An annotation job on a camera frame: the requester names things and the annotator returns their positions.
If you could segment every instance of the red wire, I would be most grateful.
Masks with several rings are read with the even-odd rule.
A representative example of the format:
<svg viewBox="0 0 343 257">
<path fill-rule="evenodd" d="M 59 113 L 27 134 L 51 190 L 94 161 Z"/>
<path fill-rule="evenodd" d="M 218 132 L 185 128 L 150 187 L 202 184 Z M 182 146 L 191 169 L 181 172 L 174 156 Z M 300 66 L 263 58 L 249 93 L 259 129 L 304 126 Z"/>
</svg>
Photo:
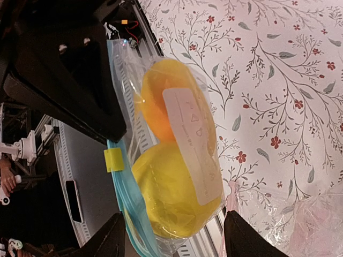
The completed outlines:
<svg viewBox="0 0 343 257">
<path fill-rule="evenodd" d="M 139 42 L 138 38 L 137 38 L 135 35 L 133 35 L 132 33 L 130 33 L 129 30 L 128 30 L 128 28 L 125 28 L 125 29 L 126 29 L 126 31 L 127 31 L 131 36 L 133 36 L 133 37 L 136 39 L 137 44 L 138 44 L 138 42 Z"/>
<path fill-rule="evenodd" d="M 135 25 L 133 25 L 131 28 L 129 28 L 129 29 L 133 29 L 133 28 L 136 28 L 138 25 L 139 25 L 139 22 L 138 21 L 135 21 Z"/>
</svg>

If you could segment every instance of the smartphone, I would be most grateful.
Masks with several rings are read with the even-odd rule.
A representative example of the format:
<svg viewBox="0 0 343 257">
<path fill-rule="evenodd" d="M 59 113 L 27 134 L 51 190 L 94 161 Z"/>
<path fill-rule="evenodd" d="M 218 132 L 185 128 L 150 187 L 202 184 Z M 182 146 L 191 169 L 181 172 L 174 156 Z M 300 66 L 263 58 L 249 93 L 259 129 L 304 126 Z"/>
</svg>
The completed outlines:
<svg viewBox="0 0 343 257">
<path fill-rule="evenodd" d="M 71 217 L 73 221 L 82 223 L 83 217 L 81 213 L 81 205 L 79 193 L 77 191 L 75 180 L 67 180 L 65 182 L 66 193 L 68 195 L 68 203 L 70 207 Z"/>
</svg>

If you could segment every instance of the table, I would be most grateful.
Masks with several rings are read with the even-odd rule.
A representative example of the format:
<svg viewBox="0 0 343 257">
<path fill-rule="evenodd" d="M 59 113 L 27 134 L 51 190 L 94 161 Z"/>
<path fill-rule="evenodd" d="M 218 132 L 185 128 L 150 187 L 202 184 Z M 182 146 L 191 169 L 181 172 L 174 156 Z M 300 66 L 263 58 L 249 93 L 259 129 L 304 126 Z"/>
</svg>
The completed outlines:
<svg viewBox="0 0 343 257">
<path fill-rule="evenodd" d="M 53 121 L 59 127 L 55 155 L 63 194 L 67 202 L 66 180 L 75 180 L 84 222 L 72 225 L 80 246 L 83 246 L 106 221 L 119 211 L 112 176 L 106 172 L 105 145 L 70 126 Z"/>
<path fill-rule="evenodd" d="M 292 206 L 343 180 L 341 1 L 140 2 L 164 55 L 206 77 L 225 188 L 286 252 Z"/>
</svg>

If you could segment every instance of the floral tablecloth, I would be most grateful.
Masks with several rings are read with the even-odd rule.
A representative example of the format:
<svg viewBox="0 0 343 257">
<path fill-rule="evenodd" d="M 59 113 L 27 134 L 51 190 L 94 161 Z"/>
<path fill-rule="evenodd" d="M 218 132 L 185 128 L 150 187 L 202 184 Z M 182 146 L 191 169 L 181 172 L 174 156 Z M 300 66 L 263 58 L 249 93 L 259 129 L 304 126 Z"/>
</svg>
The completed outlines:
<svg viewBox="0 0 343 257">
<path fill-rule="evenodd" d="M 296 202 L 343 180 L 343 1 L 141 5 L 164 54 L 206 77 L 225 187 L 259 232 L 286 233 Z M 280 199 L 281 220 L 258 218 Z"/>
</svg>

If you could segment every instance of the pink object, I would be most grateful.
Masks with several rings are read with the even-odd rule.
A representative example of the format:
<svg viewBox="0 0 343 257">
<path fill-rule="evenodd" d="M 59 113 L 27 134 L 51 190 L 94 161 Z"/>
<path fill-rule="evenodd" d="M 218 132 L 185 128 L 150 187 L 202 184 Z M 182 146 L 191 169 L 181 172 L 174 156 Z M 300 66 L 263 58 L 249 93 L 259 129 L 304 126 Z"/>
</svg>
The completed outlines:
<svg viewBox="0 0 343 257">
<path fill-rule="evenodd" d="M 229 186 L 231 188 L 231 194 L 229 194 L 226 197 L 226 213 L 231 210 L 235 210 L 238 212 L 238 190 L 239 190 L 239 184 L 236 182 L 230 181 Z M 223 235 L 221 236 L 221 245 L 220 245 L 220 251 L 219 251 L 219 257 L 226 257 L 226 248 L 225 248 L 225 235 L 223 232 Z"/>
<path fill-rule="evenodd" d="M 289 241 L 292 257 L 339 257 L 343 253 L 343 195 L 328 192 L 297 203 Z"/>
</svg>

